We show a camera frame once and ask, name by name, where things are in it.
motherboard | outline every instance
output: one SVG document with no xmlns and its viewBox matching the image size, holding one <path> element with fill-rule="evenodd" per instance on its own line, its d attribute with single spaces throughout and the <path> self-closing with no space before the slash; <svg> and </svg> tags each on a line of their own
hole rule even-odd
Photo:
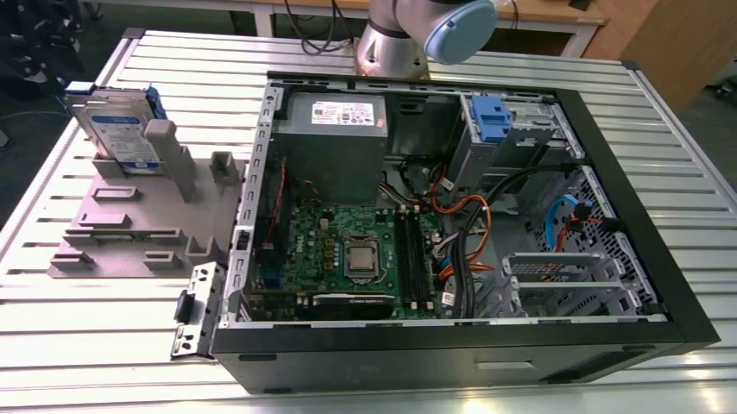
<svg viewBox="0 0 737 414">
<path fill-rule="evenodd" d="M 287 258 L 260 267 L 249 310 L 267 320 L 440 317 L 431 280 L 434 213 L 371 207 L 293 207 Z M 324 312 L 317 317 L 315 310 Z"/>
</svg>

green motherboard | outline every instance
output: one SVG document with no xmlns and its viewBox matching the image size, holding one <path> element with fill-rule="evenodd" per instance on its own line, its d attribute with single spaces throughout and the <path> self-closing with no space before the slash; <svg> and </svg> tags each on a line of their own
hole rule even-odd
<svg viewBox="0 0 737 414">
<path fill-rule="evenodd" d="M 280 269 L 261 268 L 264 307 L 269 319 L 289 319 L 291 295 L 321 293 L 374 294 L 396 298 L 392 318 L 440 317 L 439 295 L 431 281 L 430 255 L 426 268 L 430 304 L 402 303 L 398 232 L 392 209 L 370 207 L 293 207 L 289 218 L 287 259 Z M 415 215 L 420 243 L 430 250 L 439 232 L 434 214 Z"/>
</svg>

ram slot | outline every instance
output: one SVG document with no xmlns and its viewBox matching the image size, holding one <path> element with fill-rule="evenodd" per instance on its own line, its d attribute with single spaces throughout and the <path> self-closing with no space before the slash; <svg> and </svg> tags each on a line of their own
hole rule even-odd
<svg viewBox="0 0 737 414">
<path fill-rule="evenodd" d="M 430 301 L 430 281 L 427 280 L 427 267 L 424 266 L 424 239 L 419 227 L 419 214 L 407 215 L 407 236 L 410 242 L 411 278 L 414 286 L 414 300 L 419 303 Z"/>
<path fill-rule="evenodd" d="M 415 308 L 418 303 L 423 304 L 430 301 L 423 232 L 416 213 L 398 213 L 394 217 L 402 302 Z"/>
</svg>

cpu socket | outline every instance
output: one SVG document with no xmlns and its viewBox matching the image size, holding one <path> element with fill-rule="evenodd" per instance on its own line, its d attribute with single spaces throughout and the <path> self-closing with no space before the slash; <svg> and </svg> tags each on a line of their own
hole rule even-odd
<svg viewBox="0 0 737 414">
<path fill-rule="evenodd" d="M 357 285 L 379 277 L 379 243 L 372 235 L 343 238 L 343 274 Z"/>
</svg>

blue latch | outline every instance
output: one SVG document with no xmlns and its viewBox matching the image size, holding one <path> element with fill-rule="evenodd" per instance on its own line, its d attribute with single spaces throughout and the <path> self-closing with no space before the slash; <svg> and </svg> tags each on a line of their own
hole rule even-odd
<svg viewBox="0 0 737 414">
<path fill-rule="evenodd" d="M 502 142 L 511 130 L 511 112 L 498 97 L 471 97 L 472 119 L 483 142 Z"/>
</svg>

